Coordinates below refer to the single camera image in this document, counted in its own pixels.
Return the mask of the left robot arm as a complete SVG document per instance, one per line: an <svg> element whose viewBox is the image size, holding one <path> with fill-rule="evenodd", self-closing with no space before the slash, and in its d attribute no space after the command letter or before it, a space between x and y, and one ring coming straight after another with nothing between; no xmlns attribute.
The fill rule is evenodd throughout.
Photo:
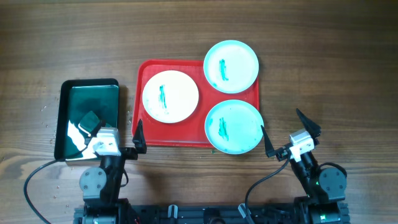
<svg viewBox="0 0 398 224"><path fill-rule="evenodd" d="M88 147L101 159L98 167L90 167L80 177L79 185L83 192L84 207L76 209L75 224L117 224L140 223L137 212L128 199L119 198L127 177L124 168L127 160L136 160L139 154L147 152L143 123L140 120L133 135L133 147L119 145L117 128L106 127L100 122L90 133Z"/></svg>

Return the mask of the light blue plate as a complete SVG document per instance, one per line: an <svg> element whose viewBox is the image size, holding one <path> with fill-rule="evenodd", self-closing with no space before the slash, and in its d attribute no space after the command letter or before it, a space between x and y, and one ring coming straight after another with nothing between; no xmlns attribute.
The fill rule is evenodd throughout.
<svg viewBox="0 0 398 224"><path fill-rule="evenodd" d="M208 112L204 130L210 144L227 154L244 154L263 138L260 112L242 100L226 100Z"/></svg>
<svg viewBox="0 0 398 224"><path fill-rule="evenodd" d="M227 94L241 93L257 79L259 60L244 42L224 40L206 53L203 72L216 90Z"/></svg>

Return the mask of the green yellow sponge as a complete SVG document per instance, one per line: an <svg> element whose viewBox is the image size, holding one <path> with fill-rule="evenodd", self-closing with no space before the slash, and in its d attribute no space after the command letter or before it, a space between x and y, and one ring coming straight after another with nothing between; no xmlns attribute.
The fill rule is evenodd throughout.
<svg viewBox="0 0 398 224"><path fill-rule="evenodd" d="M93 111L90 111L78 123L78 128L90 136L99 123L100 119Z"/></svg>

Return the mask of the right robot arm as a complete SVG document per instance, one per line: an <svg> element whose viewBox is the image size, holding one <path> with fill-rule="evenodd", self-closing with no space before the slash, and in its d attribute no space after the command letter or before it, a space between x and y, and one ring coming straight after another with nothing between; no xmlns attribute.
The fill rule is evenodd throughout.
<svg viewBox="0 0 398 224"><path fill-rule="evenodd" d="M306 195L293 203L275 203L264 207L266 223L344 224L350 222L348 205L344 203L347 171L332 162L318 164L312 151L319 145L321 127L300 110L296 113L303 129L289 136L290 142L274 149L266 132L265 153L278 161L288 162Z"/></svg>

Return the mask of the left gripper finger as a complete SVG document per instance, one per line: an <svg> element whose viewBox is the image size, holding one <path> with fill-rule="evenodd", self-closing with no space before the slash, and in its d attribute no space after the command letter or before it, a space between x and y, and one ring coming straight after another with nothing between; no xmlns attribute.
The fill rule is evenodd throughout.
<svg viewBox="0 0 398 224"><path fill-rule="evenodd" d="M101 120L90 132L87 138L85 138L85 144L89 145L90 141L96 137L98 131L106 126L105 120Z"/></svg>
<svg viewBox="0 0 398 224"><path fill-rule="evenodd" d="M134 148L136 149L138 154L145 154L147 152L147 145L144 137L143 122L141 119L137 123L137 127L133 135L132 142L134 143Z"/></svg>

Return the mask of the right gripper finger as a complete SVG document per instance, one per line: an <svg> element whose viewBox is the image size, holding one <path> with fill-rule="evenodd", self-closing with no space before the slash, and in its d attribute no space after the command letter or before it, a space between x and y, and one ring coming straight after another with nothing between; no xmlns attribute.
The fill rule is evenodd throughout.
<svg viewBox="0 0 398 224"><path fill-rule="evenodd" d="M321 127L317 123L306 117L298 108L296 109L296 113L305 130L311 135L312 138L317 138L321 135Z"/></svg>
<svg viewBox="0 0 398 224"><path fill-rule="evenodd" d="M261 126L261 129L264 136L265 154L267 157L273 157L275 155L275 149L271 143L269 136L266 133L265 127Z"/></svg>

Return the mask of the white plate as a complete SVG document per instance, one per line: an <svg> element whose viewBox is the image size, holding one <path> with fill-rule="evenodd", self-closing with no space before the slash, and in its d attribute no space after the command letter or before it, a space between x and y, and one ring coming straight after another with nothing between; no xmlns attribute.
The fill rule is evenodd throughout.
<svg viewBox="0 0 398 224"><path fill-rule="evenodd" d="M187 119L198 102L197 84L187 74L176 70L154 75L142 93L145 111L161 123L178 123Z"/></svg>

